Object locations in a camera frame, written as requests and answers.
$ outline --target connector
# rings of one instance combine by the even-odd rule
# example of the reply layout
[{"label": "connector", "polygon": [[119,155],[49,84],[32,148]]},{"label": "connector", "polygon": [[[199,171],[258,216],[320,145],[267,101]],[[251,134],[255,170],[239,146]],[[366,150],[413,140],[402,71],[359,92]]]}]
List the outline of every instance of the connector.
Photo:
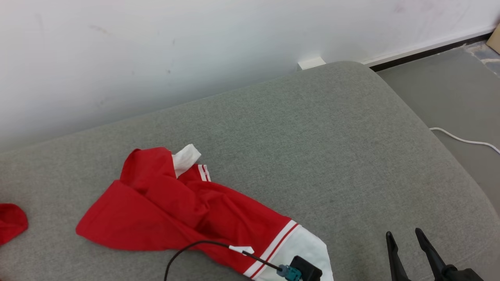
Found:
[{"label": "connector", "polygon": [[276,270],[276,273],[288,281],[299,281],[302,277],[302,273],[294,267],[280,264],[279,268],[281,271]]},{"label": "connector", "polygon": [[320,281],[320,277],[323,275],[321,269],[298,255],[293,257],[290,267],[300,271],[302,281]]}]

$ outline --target black baseboard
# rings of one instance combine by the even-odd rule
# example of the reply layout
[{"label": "black baseboard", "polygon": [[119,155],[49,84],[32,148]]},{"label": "black baseboard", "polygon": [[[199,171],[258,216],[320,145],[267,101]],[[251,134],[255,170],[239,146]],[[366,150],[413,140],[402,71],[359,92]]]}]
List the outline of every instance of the black baseboard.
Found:
[{"label": "black baseboard", "polygon": [[391,61],[388,61],[388,62],[377,64],[377,65],[374,65],[374,66],[370,67],[370,69],[373,70],[373,71],[375,71],[375,72],[381,71],[381,70],[386,70],[388,68],[392,68],[392,67],[399,66],[399,65],[402,65],[402,64],[406,64],[406,63],[409,63],[409,62],[412,62],[412,61],[415,61],[415,60],[419,60],[419,59],[422,59],[422,58],[425,58],[425,57],[429,57],[429,56],[432,56],[432,55],[435,55],[435,54],[439,54],[439,53],[442,53],[444,51],[448,51],[448,50],[460,47],[462,45],[470,45],[470,44],[473,44],[473,43],[476,43],[476,42],[479,42],[479,41],[488,40],[488,38],[490,38],[490,36],[492,35],[492,33],[493,32],[490,32],[490,33],[487,33],[487,34],[484,34],[484,35],[479,35],[479,36],[472,37],[472,38],[469,38],[469,39],[466,39],[466,40],[462,40],[462,41],[458,41],[458,42],[455,42],[455,43],[451,43],[451,44],[448,44],[448,45],[445,45],[445,46],[442,46],[442,47],[437,47],[435,49],[426,50],[426,51],[423,51],[423,52],[419,52],[419,53],[416,53],[416,54],[412,54],[412,55],[405,56],[405,57],[402,57],[402,58],[398,58],[398,59],[395,59],[395,60],[391,60]]}]

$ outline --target white stripe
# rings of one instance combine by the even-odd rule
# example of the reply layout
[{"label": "white stripe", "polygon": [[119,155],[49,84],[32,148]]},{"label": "white stripe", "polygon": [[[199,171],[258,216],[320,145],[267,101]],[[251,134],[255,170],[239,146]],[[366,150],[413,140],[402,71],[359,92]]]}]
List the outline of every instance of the white stripe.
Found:
[{"label": "white stripe", "polygon": [[[269,244],[267,249],[265,249],[264,253],[259,257],[263,259],[264,261],[271,255],[273,250],[276,248],[280,240],[287,234],[287,232],[294,227],[297,223],[291,219],[284,227],[283,229],[278,233],[278,235],[274,238],[274,240]],[[262,265],[262,262],[260,261],[255,261],[244,273],[246,277],[252,276]]]},{"label": "white stripe", "polygon": [[212,180],[210,179],[210,173],[209,173],[209,169],[207,168],[207,165],[203,165],[203,167],[205,168],[205,176],[206,176],[206,179],[211,182]]},{"label": "white stripe", "polygon": [[207,177],[205,176],[205,172],[203,171],[202,165],[198,165],[198,171],[199,171],[199,176],[201,177],[201,180],[206,182]]},{"label": "white stripe", "polygon": [[[273,258],[276,256],[276,254],[280,251],[281,247],[283,247],[283,245],[285,245],[285,242],[288,240],[288,238],[290,238],[290,236],[292,236],[292,234],[294,234],[294,232],[296,232],[299,228],[301,228],[302,225],[297,225],[297,227],[295,227],[292,231],[290,231],[290,233],[288,234],[287,237],[285,237],[283,239],[283,242],[281,242],[281,244],[279,245],[279,247],[274,251],[274,253],[272,253],[272,256],[269,258],[269,262],[271,263]],[[267,265],[264,265],[258,272],[257,274],[255,274],[255,276],[253,277],[253,280],[257,280],[257,277],[259,277],[259,275],[261,275],[261,273],[267,268],[268,266]]]}]

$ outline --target gray upholstery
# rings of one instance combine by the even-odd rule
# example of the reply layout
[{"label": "gray upholstery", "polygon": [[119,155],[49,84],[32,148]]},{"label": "gray upholstery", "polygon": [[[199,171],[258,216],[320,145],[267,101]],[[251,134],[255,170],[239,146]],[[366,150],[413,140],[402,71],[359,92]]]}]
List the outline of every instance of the gray upholstery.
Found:
[{"label": "gray upholstery", "polygon": [[[212,181],[320,237],[335,281],[390,280],[389,230],[414,281],[432,279],[415,227],[479,274],[500,253],[500,220],[450,152],[375,73],[336,62],[0,155],[0,202],[30,223],[0,248],[0,279],[161,280],[173,251],[107,249],[75,226],[134,148],[190,143]],[[170,274],[246,280],[199,252]]]}]

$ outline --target white plastic piece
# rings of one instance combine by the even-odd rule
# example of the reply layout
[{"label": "white plastic piece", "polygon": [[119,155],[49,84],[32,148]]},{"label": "white plastic piece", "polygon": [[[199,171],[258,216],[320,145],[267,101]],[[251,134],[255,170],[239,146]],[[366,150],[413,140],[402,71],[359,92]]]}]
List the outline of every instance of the white plastic piece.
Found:
[{"label": "white plastic piece", "polygon": [[297,71],[311,69],[326,64],[327,63],[320,56],[318,56],[312,59],[299,61],[297,65]]},{"label": "white plastic piece", "polygon": [[238,252],[238,253],[241,253],[243,254],[243,251],[249,253],[249,254],[253,254],[255,253],[254,249],[251,247],[251,246],[233,246],[233,245],[229,245],[229,249],[235,251],[235,252]]}]

